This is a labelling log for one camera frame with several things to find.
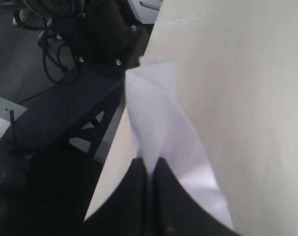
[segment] white paper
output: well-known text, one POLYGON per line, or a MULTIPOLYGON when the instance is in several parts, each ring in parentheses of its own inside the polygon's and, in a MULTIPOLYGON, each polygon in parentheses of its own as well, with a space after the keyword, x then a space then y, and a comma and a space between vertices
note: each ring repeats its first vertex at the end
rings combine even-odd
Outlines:
POLYGON ((165 158, 190 196, 232 229, 226 199, 205 150, 176 101, 175 64, 142 58, 140 67, 126 72, 126 100, 135 156, 144 159, 149 174, 158 158, 165 158))

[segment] screw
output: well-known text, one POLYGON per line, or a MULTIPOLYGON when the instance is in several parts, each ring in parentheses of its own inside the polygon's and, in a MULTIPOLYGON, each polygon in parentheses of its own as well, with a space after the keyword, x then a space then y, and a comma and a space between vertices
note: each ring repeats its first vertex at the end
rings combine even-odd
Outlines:
POLYGON ((84 62, 83 57, 78 57, 78 61, 79 61, 80 63, 83 63, 83 62, 84 62))
POLYGON ((115 64, 121 66, 122 65, 121 60, 120 59, 116 59, 115 64))
POLYGON ((132 25, 132 26, 131 26, 131 31, 136 31, 136 30, 137 30, 137 26, 132 25))

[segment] gray floor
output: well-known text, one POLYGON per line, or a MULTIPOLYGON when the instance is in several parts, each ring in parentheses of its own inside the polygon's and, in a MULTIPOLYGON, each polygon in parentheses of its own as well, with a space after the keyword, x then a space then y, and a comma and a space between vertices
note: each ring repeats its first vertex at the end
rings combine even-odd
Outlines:
MULTIPOLYGON (((27 23, 41 25, 42 21, 33 15, 27 23)), ((13 26, 12 14, 0 15, 0 97, 18 103, 53 85, 43 71, 42 51, 37 45, 38 35, 38 31, 13 26)), ((56 49, 61 43, 55 40, 50 42, 49 50, 52 55, 56 54, 56 49)), ((64 65, 73 65, 68 49, 62 51, 61 61, 64 65)), ((49 60, 47 64, 51 76, 59 79, 62 73, 49 60)), ((28 107, 35 100, 21 105, 28 107)), ((108 154, 123 110, 122 101, 98 149, 97 158, 102 161, 108 154)))

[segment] paper sheet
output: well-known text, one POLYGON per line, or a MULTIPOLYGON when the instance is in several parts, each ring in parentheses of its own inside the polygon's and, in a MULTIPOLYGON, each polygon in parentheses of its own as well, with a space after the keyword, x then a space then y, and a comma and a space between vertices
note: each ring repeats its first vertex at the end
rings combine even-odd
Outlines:
POLYGON ((201 141, 176 102, 176 67, 142 58, 126 73, 126 99, 135 156, 152 175, 164 157, 190 196, 214 218, 233 228, 223 196, 201 141))

